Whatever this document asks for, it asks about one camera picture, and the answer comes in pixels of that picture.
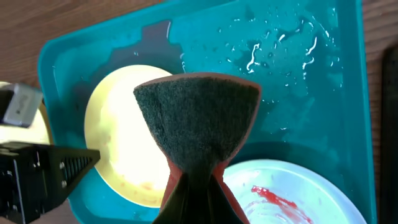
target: dark wooden surface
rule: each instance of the dark wooden surface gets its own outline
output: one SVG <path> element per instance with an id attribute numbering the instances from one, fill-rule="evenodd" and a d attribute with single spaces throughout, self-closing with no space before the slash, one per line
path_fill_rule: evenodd
<path id="1" fill-rule="evenodd" d="M 0 80 L 39 86 L 37 58 L 46 40 L 159 0 L 0 1 Z M 398 41 L 398 0 L 363 0 L 366 61 L 371 100 L 377 200 L 380 181 L 381 56 Z M 67 202 L 35 224 L 77 223 Z"/>

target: tray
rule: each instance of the tray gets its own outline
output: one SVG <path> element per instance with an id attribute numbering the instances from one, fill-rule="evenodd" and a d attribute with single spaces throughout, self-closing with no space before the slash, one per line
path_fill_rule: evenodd
<path id="1" fill-rule="evenodd" d="M 360 0 L 169 1 L 51 40 L 38 74 L 56 144 L 85 147 L 92 91 L 134 64 L 259 83 L 259 115 L 233 164 L 278 159 L 311 169 L 377 223 Z M 149 223 L 159 212 L 120 197 L 95 169 L 69 200 L 83 223 Z"/>

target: yellow plate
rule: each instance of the yellow plate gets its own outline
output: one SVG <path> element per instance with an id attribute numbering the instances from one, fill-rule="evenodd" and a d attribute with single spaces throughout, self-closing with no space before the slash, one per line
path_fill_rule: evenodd
<path id="1" fill-rule="evenodd" d="M 147 65 L 120 68 L 99 83 L 86 109 L 86 145 L 101 152 L 95 166 L 100 176 L 120 196 L 146 207 L 160 207 L 170 170 L 133 90 L 169 75 Z"/>
<path id="2" fill-rule="evenodd" d="M 46 127 L 45 107 L 43 104 L 37 109 L 35 118 L 29 128 L 0 125 L 0 143 L 8 141 L 30 142 L 37 144 L 50 144 L 49 132 Z"/>

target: food residue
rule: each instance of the food residue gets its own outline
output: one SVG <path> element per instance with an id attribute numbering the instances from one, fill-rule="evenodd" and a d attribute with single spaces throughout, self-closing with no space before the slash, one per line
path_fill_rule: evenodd
<path id="1" fill-rule="evenodd" d="M 309 224 L 313 224 L 312 220 L 306 216 L 306 214 L 298 208 L 296 203 L 290 202 L 264 187 L 253 186 L 251 192 L 257 193 L 260 197 L 265 198 L 268 203 L 279 206 L 285 215 L 287 215 L 294 223 L 300 223 L 306 221 Z"/>

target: dish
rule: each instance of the dish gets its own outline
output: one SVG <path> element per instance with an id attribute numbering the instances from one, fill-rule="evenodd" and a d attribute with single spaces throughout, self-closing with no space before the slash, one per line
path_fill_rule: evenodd
<path id="1" fill-rule="evenodd" d="M 225 170 L 224 182 L 253 223 L 366 224 L 332 183 L 295 164 L 255 160 Z"/>
<path id="2" fill-rule="evenodd" d="M 160 207 L 170 170 L 149 132 L 133 89 L 169 75 L 147 65 L 120 68 L 99 83 L 86 108 L 87 148 L 101 152 L 95 168 L 120 196 L 145 207 Z"/>

